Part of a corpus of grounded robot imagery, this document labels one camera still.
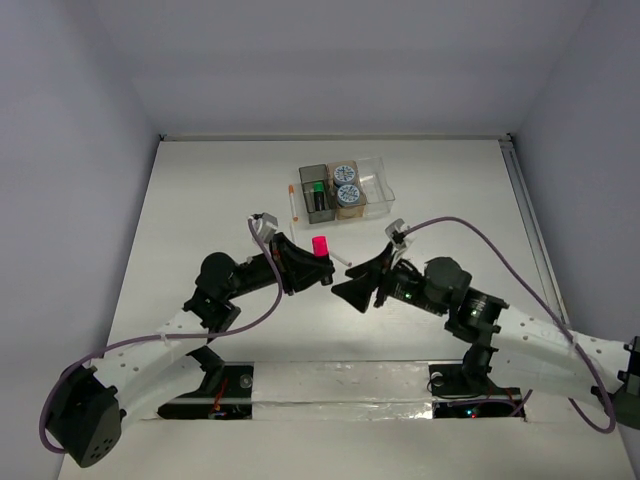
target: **red wire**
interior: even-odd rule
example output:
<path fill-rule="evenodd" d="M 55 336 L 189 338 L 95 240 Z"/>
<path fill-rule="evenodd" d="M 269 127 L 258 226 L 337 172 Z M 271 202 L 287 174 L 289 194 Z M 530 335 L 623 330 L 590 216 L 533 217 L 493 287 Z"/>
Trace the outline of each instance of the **red wire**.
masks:
<path fill-rule="evenodd" d="M 220 410 L 220 405 L 218 405 L 218 402 L 220 402 L 220 399 L 224 395 L 224 392 L 227 389 L 227 384 L 228 383 L 229 383 L 229 379 L 225 378 L 223 380 L 223 382 L 222 382 L 222 386 L 220 387 L 220 391 L 218 392 L 218 394 L 216 395 L 215 400 L 213 401 L 213 407 L 211 407 L 211 411 L 209 412 L 210 414 L 217 413 L 218 410 Z"/>
<path fill-rule="evenodd" d="M 503 388 L 503 390 L 507 393 L 507 397 L 509 397 L 509 400 L 511 400 L 515 405 L 516 402 L 513 399 L 513 395 L 511 395 L 511 390 L 509 390 L 508 388 Z"/>

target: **cable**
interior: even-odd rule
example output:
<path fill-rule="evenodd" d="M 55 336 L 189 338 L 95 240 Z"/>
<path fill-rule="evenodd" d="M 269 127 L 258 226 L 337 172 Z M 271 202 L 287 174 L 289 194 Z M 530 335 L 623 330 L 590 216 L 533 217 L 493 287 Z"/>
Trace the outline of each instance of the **cable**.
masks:
<path fill-rule="evenodd" d="M 413 265 L 411 262 L 405 260 L 404 258 L 401 258 L 400 260 L 398 260 L 398 265 L 400 267 L 404 267 L 404 269 L 409 270 L 417 275 L 422 275 L 420 273 L 420 270 L 418 270 L 415 265 Z"/>
<path fill-rule="evenodd" d="M 433 382 L 429 380 L 427 382 L 427 392 L 429 392 L 431 395 L 435 395 L 431 390 L 431 385 L 433 385 Z M 478 398 L 480 395 L 481 395 L 480 393 L 477 393 L 477 394 L 474 393 L 473 395 L 463 395 L 461 397 L 445 397 L 443 395 L 436 395 L 436 397 L 441 398 L 443 400 L 467 400 L 471 398 Z"/>
<path fill-rule="evenodd" d="M 220 410 L 219 402 L 220 402 L 220 399 L 222 398 L 222 396 L 225 394 L 225 391 L 227 390 L 227 385 L 228 384 L 229 384 L 229 379 L 225 378 L 222 381 L 222 386 L 220 387 L 220 391 L 216 394 L 215 398 L 213 399 L 213 406 L 211 407 L 211 410 L 209 411 L 209 415 L 215 415 Z"/>
<path fill-rule="evenodd" d="M 274 300 L 271 307 L 269 307 L 269 309 L 265 313 L 263 313 L 258 319 L 254 320 L 253 322 L 243 327 L 239 327 L 233 330 L 227 330 L 226 332 L 219 332 L 219 333 L 169 333 L 164 336 L 165 338 L 168 338 L 170 340 L 178 340 L 178 339 L 186 339 L 186 338 L 214 339 L 218 337 L 228 337 L 230 335 L 236 335 L 238 333 L 246 332 L 247 330 L 250 330 L 253 327 L 257 327 L 262 322 L 264 322 L 267 318 L 269 318 L 269 316 L 278 307 L 278 305 L 280 304 L 280 300 L 282 300 L 282 294 L 284 291 L 284 285 L 282 284 L 282 278 L 280 277 L 280 272 L 278 271 L 278 267 L 273 261 L 273 258 L 271 258 L 271 254 L 269 253 L 269 250 L 264 245 L 262 240 L 258 237 L 258 234 L 256 233 L 256 230 L 253 227 L 253 219 L 249 218 L 247 220 L 247 224 L 249 225 L 249 231 L 251 232 L 251 236 L 260 247 L 260 250 L 262 250 L 262 253 L 267 259 L 267 262 L 269 263 L 269 266 L 271 267 L 271 270 L 273 271 L 273 274 L 276 277 L 276 283 L 278 284 L 278 294 L 276 295 L 276 299 Z M 107 345 L 106 347 L 96 350 L 95 352 L 89 353 L 84 357 L 82 357 L 77 362 L 67 367 L 62 372 L 62 374 L 60 375 L 60 378 L 55 383 L 51 391 L 49 392 L 49 395 L 47 396 L 47 399 L 45 400 L 44 405 L 42 406 L 42 411 L 40 412 L 40 421 L 38 424 L 38 430 L 40 433 L 40 441 L 42 442 L 42 445 L 44 446 L 44 448 L 46 448 L 47 450 L 53 453 L 59 453 L 59 454 L 66 453 L 63 448 L 56 447 L 49 441 L 49 438 L 47 437 L 47 432 L 46 432 L 46 425 L 47 425 L 47 419 L 51 410 L 51 402 L 53 401 L 53 398 L 55 397 L 58 389 L 62 386 L 62 384 L 69 378 L 69 376 L 78 367 L 82 366 L 83 364 L 85 364 L 90 360 L 93 360 L 95 358 L 100 358 L 105 353 L 115 350 L 117 348 L 125 347 L 127 345 L 133 345 L 136 343 L 144 343 L 144 342 L 150 342 L 150 341 L 156 341 L 156 340 L 163 340 L 163 337 L 159 334 L 155 334 L 155 335 L 144 335 L 142 337 L 135 337 L 135 338 L 129 338 L 127 340 L 122 340 L 120 342 Z"/>
<path fill-rule="evenodd" d="M 513 403 L 516 403 L 513 399 L 513 395 L 511 394 L 511 390 L 509 390 L 508 388 L 503 388 L 503 390 L 507 394 L 507 397 L 509 397 L 509 400 L 511 400 Z"/>
<path fill-rule="evenodd" d="M 604 411 L 607 414 L 607 416 L 609 417 L 609 425 L 607 427 L 604 427 L 604 428 L 596 425 L 595 423 L 593 423 L 591 421 L 591 419 L 589 417 L 587 417 L 587 415 L 582 411 L 582 409 L 578 406 L 578 404 L 576 403 L 576 401 L 574 399 L 570 398 L 569 399 L 569 403 L 571 403 L 571 405 L 573 406 L 575 411 L 578 412 L 578 415 L 580 415 L 580 417 L 587 423 L 587 425 L 589 425 L 591 428 L 593 428 L 597 432 L 600 432 L 600 433 L 611 433 L 611 432 L 613 432 L 615 430 L 615 428 L 616 428 L 615 411 L 613 409 L 613 404 L 611 403 L 611 399 L 609 398 L 609 393 L 607 392 L 607 389 L 605 388 L 604 383 L 602 381 L 602 378 L 600 378 L 600 375 L 598 374 L 598 371 L 596 370 L 596 367 L 593 365 L 593 362 L 591 361 L 591 359 L 589 358 L 587 353 L 584 351 L 584 349 L 579 344 L 574 343 L 573 335 L 571 335 L 571 332 L 569 331 L 569 329 L 562 323 L 562 320 L 560 320 L 560 317 L 558 317 L 553 312 L 553 310 L 551 310 L 551 308 L 540 297 L 540 295 L 538 295 L 535 292 L 535 290 L 524 280 L 524 278 L 522 278 L 518 274 L 518 272 L 515 271 L 515 269 L 511 266 L 511 264 L 508 262 L 508 260 L 500 252 L 500 250 L 498 250 L 498 247 L 496 247 L 495 244 L 491 240 L 489 240 L 489 237 L 487 237 L 484 233 L 482 233 L 473 224 L 467 222 L 466 220 L 458 218 L 458 217 L 438 217 L 438 218 L 434 218 L 432 220 L 427 220 L 426 222 L 419 223 L 418 225 L 409 228 L 408 230 L 406 230 L 404 232 L 404 234 L 406 236 L 406 235 L 409 235 L 409 234 L 411 234 L 411 233 L 413 233 L 413 232 L 415 232 L 417 230 L 420 230 L 421 228 L 428 227 L 428 226 L 431 226 L 431 225 L 435 225 L 436 223 L 441 223 L 441 222 L 456 222 L 456 223 L 460 223 L 461 225 L 464 225 L 465 227 L 471 229 L 476 235 L 478 235 L 482 240 L 484 240 L 484 243 L 486 243 L 487 246 L 491 250 L 493 250 L 493 253 L 496 254 L 496 256 L 500 259 L 500 261 L 505 266 L 505 268 L 509 271 L 509 273 L 511 273 L 513 278 L 515 278 L 518 281 L 518 283 L 520 285 L 522 285 L 522 287 L 527 292 L 529 292 L 529 294 L 536 300 L 536 302 L 538 302 L 538 304 L 544 309 L 544 311 L 547 312 L 547 314 L 549 314 L 549 316 L 553 320 L 553 323 L 556 324 L 556 327 L 558 327 L 558 329 L 562 332 L 562 334 L 565 336 L 565 338 L 570 343 L 574 344 L 576 352 L 578 352 L 578 355 L 584 361 L 585 365 L 589 369 L 589 372 L 593 376 L 593 379 L 595 380 L 596 385 L 598 386 L 598 389 L 600 390 L 600 396 L 601 396 L 602 400 L 604 401 Z M 523 405 L 529 399 L 530 395 L 531 395 L 531 390 L 529 390 L 529 392 L 527 392 L 527 394 L 525 395 L 525 398 L 522 399 L 522 403 L 518 406 L 518 408 L 516 408 L 516 410 L 514 410 L 514 412 L 511 412 L 512 416 L 517 414 L 517 412 L 522 409 Z"/>
<path fill-rule="evenodd" d="M 462 400 L 460 402 L 448 402 L 447 406 L 458 407 L 462 405 L 482 405 L 484 403 L 506 403 L 508 405 L 511 405 L 513 408 L 516 408 L 516 404 L 513 403 L 511 400 L 507 400 L 506 398 L 485 398 L 484 400 Z"/>

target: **white wall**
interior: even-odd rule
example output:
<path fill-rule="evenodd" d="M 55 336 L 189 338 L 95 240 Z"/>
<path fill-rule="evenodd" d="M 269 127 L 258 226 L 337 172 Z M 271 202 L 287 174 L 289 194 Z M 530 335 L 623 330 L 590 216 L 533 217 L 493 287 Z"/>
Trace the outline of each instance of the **white wall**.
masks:
<path fill-rule="evenodd" d="M 516 140 L 573 325 L 640 335 L 640 2 L 594 5 Z"/>
<path fill-rule="evenodd" d="M 499 133 L 590 0 L 92 0 L 163 133 Z"/>
<path fill-rule="evenodd" d="M 0 478 L 46 479 L 39 409 L 104 344 L 157 135 L 91 6 L 0 2 Z"/>

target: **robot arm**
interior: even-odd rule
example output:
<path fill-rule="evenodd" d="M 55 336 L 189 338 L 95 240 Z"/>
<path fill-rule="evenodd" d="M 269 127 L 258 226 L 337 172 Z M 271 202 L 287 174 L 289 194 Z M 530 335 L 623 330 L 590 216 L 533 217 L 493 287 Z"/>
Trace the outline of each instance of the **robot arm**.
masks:
<path fill-rule="evenodd" d="M 318 282 L 332 283 L 334 268 L 328 255 L 316 256 L 282 233 L 274 234 L 269 225 L 277 223 L 266 214 L 256 220 L 267 226 L 259 236 L 268 245 L 270 258 L 262 254 L 237 264 L 224 253 L 209 255 L 192 298 L 148 337 L 155 341 L 117 350 L 88 368 L 76 364 L 64 372 L 65 380 L 43 415 L 46 430 L 81 467 L 104 458 L 122 431 L 141 416 L 185 392 L 211 393 L 219 388 L 224 362 L 208 343 L 214 335 L 225 335 L 239 315 L 232 299 L 277 282 L 270 260 L 289 295 Z M 453 371 L 442 373 L 437 365 L 430 366 L 435 396 L 439 388 L 446 388 L 450 397 L 487 394 L 492 385 L 502 385 L 600 406 L 603 399 L 592 372 L 576 353 L 579 343 L 603 379 L 617 420 L 640 429 L 639 337 L 625 345 L 572 332 L 572 343 L 553 325 L 471 288 L 471 275 L 451 258 L 429 261 L 422 273 L 400 258 L 407 247 L 397 228 L 401 224 L 394 222 L 387 229 L 392 241 L 380 255 L 347 270 L 351 280 L 333 286 L 332 292 L 362 313 L 375 294 L 376 308 L 392 297 L 447 316 L 445 330 L 471 347 Z M 514 361 L 522 356 L 541 362 Z"/>
<path fill-rule="evenodd" d="M 284 293 L 333 282 L 335 270 L 328 255 L 311 254 L 275 233 L 277 222 L 267 214 L 255 220 L 254 239 L 268 245 Z M 104 458 L 122 431 L 143 415 L 185 392 L 214 391 L 224 362 L 207 344 L 214 336 L 224 336 L 240 314 L 231 300 L 277 280 L 265 254 L 241 264 L 225 253 L 209 255 L 183 310 L 145 337 L 154 341 L 119 349 L 88 368 L 77 365 L 64 373 L 64 382 L 44 412 L 46 430 L 78 465 L 88 467 Z"/>
<path fill-rule="evenodd" d="M 399 259 L 406 244 L 398 229 L 388 230 L 387 234 L 391 242 L 385 250 L 369 262 L 347 270 L 346 275 L 352 280 L 331 290 L 362 313 L 375 294 L 376 308 L 391 297 L 432 314 L 448 316 L 445 330 L 471 347 L 453 371 L 430 366 L 434 396 L 445 389 L 443 396 L 467 397 L 486 395 L 493 385 L 514 386 L 601 408 L 604 401 L 593 372 L 577 351 L 580 345 L 602 379 L 617 421 L 640 429 L 640 337 L 628 345 L 569 331 L 573 337 L 570 342 L 555 325 L 471 288 L 471 275 L 451 258 L 430 260 L 421 273 L 408 261 Z M 523 357 L 539 361 L 526 361 Z"/>

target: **clear plastic container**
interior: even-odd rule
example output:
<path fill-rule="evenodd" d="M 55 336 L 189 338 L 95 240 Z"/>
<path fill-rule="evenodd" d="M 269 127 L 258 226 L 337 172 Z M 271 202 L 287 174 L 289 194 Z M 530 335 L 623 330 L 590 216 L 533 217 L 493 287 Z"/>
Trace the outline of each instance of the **clear plastic container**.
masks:
<path fill-rule="evenodd" d="M 356 170 L 356 178 L 349 183 L 360 191 L 360 199 L 353 205 L 341 205 L 336 197 L 339 185 L 334 182 L 336 169 L 346 166 Z M 381 157 L 344 160 L 326 165 L 312 165 L 300 168 L 301 190 L 309 223 L 331 220 L 349 220 L 363 217 L 379 217 L 391 212 L 396 197 L 387 183 L 384 163 Z M 327 195 L 326 209 L 318 211 L 313 200 L 313 184 L 323 182 Z"/>

